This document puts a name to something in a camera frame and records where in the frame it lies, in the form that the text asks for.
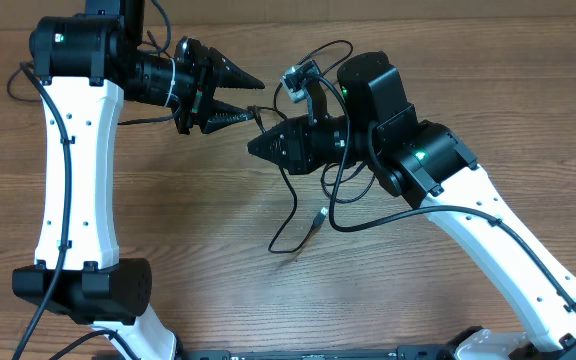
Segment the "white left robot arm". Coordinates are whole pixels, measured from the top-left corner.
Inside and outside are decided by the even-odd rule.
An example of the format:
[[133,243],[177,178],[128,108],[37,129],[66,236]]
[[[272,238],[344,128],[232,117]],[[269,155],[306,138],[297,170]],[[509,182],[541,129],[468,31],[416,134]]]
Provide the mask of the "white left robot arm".
[[143,44],[144,3],[89,1],[82,13],[42,18],[21,71],[40,95],[46,123],[43,224],[33,263],[12,275],[14,294],[38,314],[87,325],[124,359],[179,359],[179,337],[151,302],[143,258],[120,254],[113,216],[116,133],[127,102],[162,107],[177,130],[209,134],[251,119],[218,101],[219,88],[262,82],[217,49],[181,39],[168,55]]

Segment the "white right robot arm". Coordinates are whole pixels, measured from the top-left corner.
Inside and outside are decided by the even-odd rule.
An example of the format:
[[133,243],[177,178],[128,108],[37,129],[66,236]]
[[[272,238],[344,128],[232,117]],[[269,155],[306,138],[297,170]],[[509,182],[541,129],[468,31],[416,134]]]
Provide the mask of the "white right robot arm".
[[250,141],[249,152],[293,175],[366,164],[380,186],[447,233],[504,297],[515,333],[468,329],[446,345],[397,348],[399,359],[576,359],[576,277],[522,223],[474,153],[448,127],[419,120],[386,54],[346,61],[335,82],[314,61],[282,84],[305,115]]

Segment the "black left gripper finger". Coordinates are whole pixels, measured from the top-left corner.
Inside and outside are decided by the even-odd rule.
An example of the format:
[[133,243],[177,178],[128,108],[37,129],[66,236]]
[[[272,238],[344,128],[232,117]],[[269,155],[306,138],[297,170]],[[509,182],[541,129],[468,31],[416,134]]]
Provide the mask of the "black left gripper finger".
[[219,100],[212,100],[206,116],[201,120],[201,131],[210,134],[233,124],[252,120],[251,111],[242,109]]
[[241,70],[216,48],[210,48],[210,60],[212,62],[212,75],[210,76],[210,88],[231,89],[264,89],[265,84]]

